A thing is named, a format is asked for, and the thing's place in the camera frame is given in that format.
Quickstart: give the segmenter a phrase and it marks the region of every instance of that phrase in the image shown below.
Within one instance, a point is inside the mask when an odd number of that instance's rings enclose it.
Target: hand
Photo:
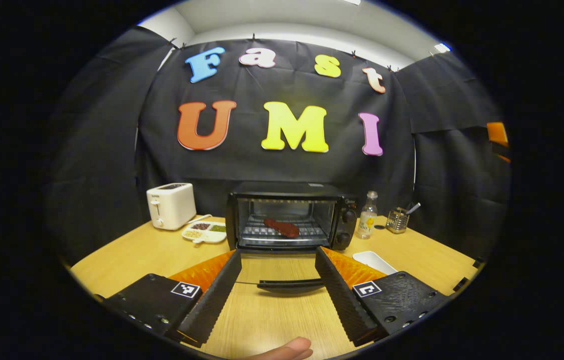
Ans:
[[[240,360],[304,360],[313,354],[310,347],[311,340],[306,337],[296,337],[279,348]]]

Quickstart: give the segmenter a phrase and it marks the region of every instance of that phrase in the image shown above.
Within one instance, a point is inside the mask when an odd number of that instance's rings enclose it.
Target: orange object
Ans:
[[[195,266],[184,269],[168,278],[175,281],[181,281],[187,284],[198,285],[203,292],[211,287],[213,281],[220,273],[221,269],[228,262],[235,250],[223,253],[222,255],[212,257],[209,260],[200,262]]]
[[[488,139],[491,142],[497,143],[501,146],[508,148],[508,136],[506,136],[504,123],[490,122],[486,124],[486,128],[488,130]]]
[[[504,160],[505,162],[508,162],[509,164],[511,163],[511,160],[508,157],[499,155],[499,153],[497,154],[498,157],[500,157],[502,160]]]
[[[237,103],[229,100],[216,101],[213,103],[215,112],[215,127],[208,136],[197,134],[197,122],[200,112],[206,108],[203,102],[187,102],[179,107],[182,114],[177,126],[177,141],[188,150],[211,150],[222,145],[226,140],[229,130],[229,117],[231,110],[237,107]]]
[[[330,259],[330,262],[335,265],[335,269],[342,276],[348,289],[353,289],[353,285],[365,283],[366,281],[377,280],[387,276],[381,271],[364,265],[361,262],[352,259],[348,256],[341,255],[337,251],[330,250],[329,248],[321,247],[324,253]]]

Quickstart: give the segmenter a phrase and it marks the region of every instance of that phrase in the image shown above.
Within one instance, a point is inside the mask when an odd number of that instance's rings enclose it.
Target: bottle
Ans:
[[[366,205],[362,207],[357,232],[355,232],[355,235],[360,239],[368,239],[373,233],[373,225],[375,225],[375,219],[377,218],[376,201],[377,193],[375,191],[369,191],[368,194],[366,194]]]

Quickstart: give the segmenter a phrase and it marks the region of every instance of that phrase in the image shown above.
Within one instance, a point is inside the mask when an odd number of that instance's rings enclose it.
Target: table surface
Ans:
[[[205,220],[224,222],[218,217]],[[378,216],[378,224],[385,221]],[[181,229],[161,230],[148,222],[88,255],[71,271],[86,290],[109,297],[148,273],[168,277],[229,250],[227,241],[193,244],[182,238]],[[402,234],[375,229],[369,239],[354,236],[348,248],[339,252],[352,257],[362,251],[374,251],[397,271],[406,271],[447,296],[462,278],[471,279],[477,271],[470,257],[410,228]],[[319,278],[314,265],[313,254],[243,253],[242,271],[200,350],[222,358],[241,358],[282,346],[295,337],[311,340],[312,360],[359,349],[346,337],[325,287],[298,296],[255,285],[260,280]]]

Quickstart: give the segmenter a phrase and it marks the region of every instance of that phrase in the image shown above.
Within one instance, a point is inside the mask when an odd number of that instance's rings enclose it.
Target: ceiling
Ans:
[[[296,23],[357,35],[414,60],[440,41],[384,5],[362,0],[186,0],[175,6],[196,34],[234,25]]]

